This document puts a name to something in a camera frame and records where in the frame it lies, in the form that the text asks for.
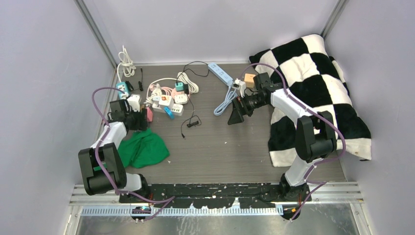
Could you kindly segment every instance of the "coiled white cable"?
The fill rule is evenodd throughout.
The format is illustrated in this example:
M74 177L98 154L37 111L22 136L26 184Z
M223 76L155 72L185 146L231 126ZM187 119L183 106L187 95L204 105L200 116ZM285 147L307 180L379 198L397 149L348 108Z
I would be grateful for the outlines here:
M118 57L120 59L120 63L117 66L117 76L119 82L121 82L121 77L119 76L119 67L122 66L122 72L125 77L134 76L136 67L133 64L130 56L127 53L127 49L122 45L122 51L118 53Z
M196 83L192 82L185 72L180 72L180 73L177 74L177 76L178 76L178 78L166 77L166 78L161 78L161 79L158 79L158 80L150 83L150 85L147 88L147 93L146 93L147 98L146 98L145 104L153 104L153 100L152 100L153 97L155 97L159 94L159 93L155 93L155 95L153 95L154 90L156 89L156 88L154 88L154 86L156 86L154 84L157 83L157 82L160 82L160 81L164 81L164 80L174 80L174 81L178 80L180 82L184 82L184 83L189 85L189 92L191 94L199 92L198 85L196 85ZM170 95L171 91L173 90L172 88L169 88L169 87L160 87L160 85L159 85L159 89L160 89L160 91L164 91L166 93L166 95Z
M189 92L191 94L195 94L199 92L199 87L196 85L196 83L192 82L187 74L185 72L180 72L177 74L177 80L184 82L189 85Z

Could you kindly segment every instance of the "white power strip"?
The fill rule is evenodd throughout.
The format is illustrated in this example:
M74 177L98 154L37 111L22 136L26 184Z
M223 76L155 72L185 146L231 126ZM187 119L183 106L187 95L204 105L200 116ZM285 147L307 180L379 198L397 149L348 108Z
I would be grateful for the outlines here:
M154 111L159 113L166 113L160 105L154 103L153 106L151 106ZM183 114L183 105L181 104L173 104L173 107L170 109L170 111L173 113L173 115L181 116Z
M186 94L177 94L174 96L174 102L176 104L187 104L188 101L189 99Z

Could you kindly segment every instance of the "green cloth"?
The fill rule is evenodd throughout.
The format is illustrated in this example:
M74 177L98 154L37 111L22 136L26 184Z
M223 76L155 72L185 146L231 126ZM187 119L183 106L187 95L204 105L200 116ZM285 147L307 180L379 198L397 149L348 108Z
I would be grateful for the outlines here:
M129 140L121 141L118 154L124 167L134 168L154 165L170 156L163 139L150 129L135 132Z

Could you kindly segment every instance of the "metal floor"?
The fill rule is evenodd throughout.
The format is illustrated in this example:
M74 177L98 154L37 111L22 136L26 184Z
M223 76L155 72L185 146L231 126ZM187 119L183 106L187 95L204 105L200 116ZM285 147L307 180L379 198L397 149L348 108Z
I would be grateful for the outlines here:
M220 65L234 79L240 76L246 64ZM134 91L145 99L150 82L160 78L176 78L183 66L144 66L144 92ZM198 74L206 74L206 65L190 65ZM189 79L199 86L199 93L192 94L195 115L202 121L201 126L183 126L184 140L180 125L191 116L191 104L184 105L181 117L170 120L166 114L154 112L151 129L163 138L170 151L170 157L163 162L141 169L128 168L127 172L141 173L151 183L235 183L235 182L278 182L287 167L273 167L268 152L270 135L271 106L254 111L245 122L228 126L231 105L221 116L213 110L223 102L227 86L214 74L199 77L186 72ZM136 74L127 80L135 89L141 80L139 67ZM174 81L160 82L161 86L174 87ZM340 163L322 164L310 176L313 180L345 181Z
M279 215L156 217L135 223L131 217L82 216L77 235L357 235L349 204L305 205L290 223Z

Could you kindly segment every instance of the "blue power strip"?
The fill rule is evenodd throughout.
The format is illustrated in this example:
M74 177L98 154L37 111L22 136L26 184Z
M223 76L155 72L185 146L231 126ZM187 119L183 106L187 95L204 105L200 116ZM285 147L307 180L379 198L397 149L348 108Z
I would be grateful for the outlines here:
M120 89L120 90L122 90L122 91L125 92L125 93L118 92L119 99L127 99L130 96L130 92L128 91L127 83L125 83L125 82L119 82L119 83L116 84L115 87L117 87L118 89Z
M233 79L223 69L221 69L216 63L210 63L207 66L209 70L215 74L225 85L232 86Z

